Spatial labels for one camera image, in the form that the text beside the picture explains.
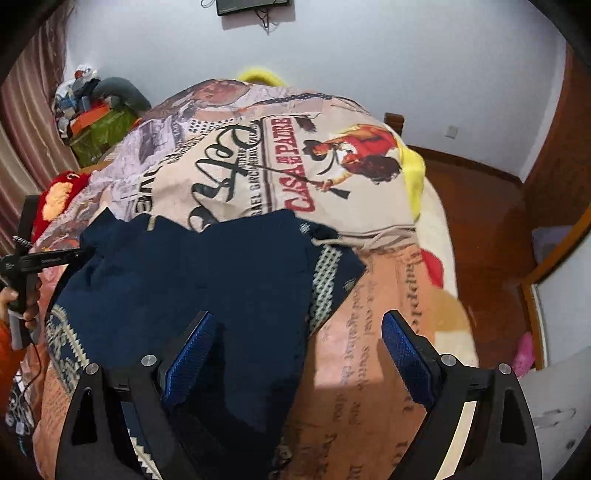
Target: white wall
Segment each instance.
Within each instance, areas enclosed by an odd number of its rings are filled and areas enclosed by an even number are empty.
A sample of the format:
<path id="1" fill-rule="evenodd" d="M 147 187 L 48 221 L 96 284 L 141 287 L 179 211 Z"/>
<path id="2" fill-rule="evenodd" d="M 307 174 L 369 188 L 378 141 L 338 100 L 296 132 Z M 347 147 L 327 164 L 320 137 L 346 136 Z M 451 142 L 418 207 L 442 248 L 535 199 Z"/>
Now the white wall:
<path id="1" fill-rule="evenodd" d="M 562 92 L 562 80 L 564 79 L 564 68 L 566 66 L 566 40 L 560 34 L 556 35 L 556 62 L 554 64 L 554 76 L 552 77 L 552 84 L 550 86 L 550 94 L 548 95 L 548 104 L 544 110 L 542 121 L 538 134 L 535 136 L 534 144 L 531 147 L 530 154 L 528 155 L 521 172 L 519 172 L 519 178 L 525 182 L 531 169 L 534 168 L 535 161 L 540 155 L 540 151 L 544 146 L 548 131 L 554 120 L 554 114 L 556 107 L 558 107 L 558 100 L 560 100 L 560 93 Z"/>
<path id="2" fill-rule="evenodd" d="M 287 83 L 405 116 L 409 144 L 522 173 L 549 105 L 552 23 L 528 0 L 294 0 L 225 18 L 200 0 L 78 0 L 70 71 L 90 63 L 153 103 L 211 77 L 267 67 Z M 459 127 L 455 140 L 444 137 Z"/>

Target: electrical outlet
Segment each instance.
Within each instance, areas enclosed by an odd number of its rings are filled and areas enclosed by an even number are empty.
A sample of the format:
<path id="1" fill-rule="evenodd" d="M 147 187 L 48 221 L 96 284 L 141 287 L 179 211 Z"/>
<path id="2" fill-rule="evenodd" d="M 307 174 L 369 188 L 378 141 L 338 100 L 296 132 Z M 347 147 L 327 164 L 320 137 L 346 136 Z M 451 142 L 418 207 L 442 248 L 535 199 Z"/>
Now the electrical outlet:
<path id="1" fill-rule="evenodd" d="M 450 125 L 449 127 L 447 127 L 447 132 L 445 134 L 445 136 L 447 138 L 456 138 L 457 135 L 457 127 L 454 127 L 453 125 Z"/>

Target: wooden floor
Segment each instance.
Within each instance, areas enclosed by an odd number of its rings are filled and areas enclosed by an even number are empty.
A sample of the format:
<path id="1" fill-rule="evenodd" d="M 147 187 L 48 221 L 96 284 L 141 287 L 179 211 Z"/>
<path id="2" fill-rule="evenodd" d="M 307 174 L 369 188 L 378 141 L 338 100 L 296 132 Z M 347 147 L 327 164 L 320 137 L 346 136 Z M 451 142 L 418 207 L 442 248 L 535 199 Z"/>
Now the wooden floor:
<path id="1" fill-rule="evenodd" d="M 481 171 L 425 161 L 446 210 L 459 297 L 480 365 L 511 363 L 528 330 L 519 281 L 535 266 L 521 188 Z"/>

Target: pink toy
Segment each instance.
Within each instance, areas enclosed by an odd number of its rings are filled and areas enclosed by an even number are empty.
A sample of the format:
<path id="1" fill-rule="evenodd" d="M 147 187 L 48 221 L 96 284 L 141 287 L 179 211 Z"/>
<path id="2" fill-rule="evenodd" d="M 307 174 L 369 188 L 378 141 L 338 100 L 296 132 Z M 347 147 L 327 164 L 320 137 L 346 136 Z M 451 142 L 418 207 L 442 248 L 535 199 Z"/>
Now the pink toy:
<path id="1" fill-rule="evenodd" d="M 513 359 L 513 364 L 511 365 L 517 378 L 521 378 L 529 372 L 530 368 L 534 365 L 534 362 L 534 338 L 532 337 L 531 332 L 527 332 L 519 340 L 517 355 Z"/>

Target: blue gripper pad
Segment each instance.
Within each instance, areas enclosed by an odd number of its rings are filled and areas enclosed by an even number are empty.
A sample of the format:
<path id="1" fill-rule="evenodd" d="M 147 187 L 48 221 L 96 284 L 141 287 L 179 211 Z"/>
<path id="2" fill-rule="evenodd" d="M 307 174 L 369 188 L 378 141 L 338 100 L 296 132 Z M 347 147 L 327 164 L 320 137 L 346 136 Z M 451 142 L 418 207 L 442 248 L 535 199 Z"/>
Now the blue gripper pad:
<path id="1" fill-rule="evenodd" d="M 216 325 L 211 313 L 205 315 L 167 370 L 162 404 L 169 411 L 185 402 L 195 385 L 199 371 L 215 340 Z"/>
<path id="2" fill-rule="evenodd" d="M 406 323 L 400 314 L 398 320 L 390 312 L 384 315 L 382 339 L 413 401 L 422 404 L 429 411 L 435 404 L 433 376 L 399 322 Z M 408 325 L 405 327 L 409 335 L 416 336 Z"/>

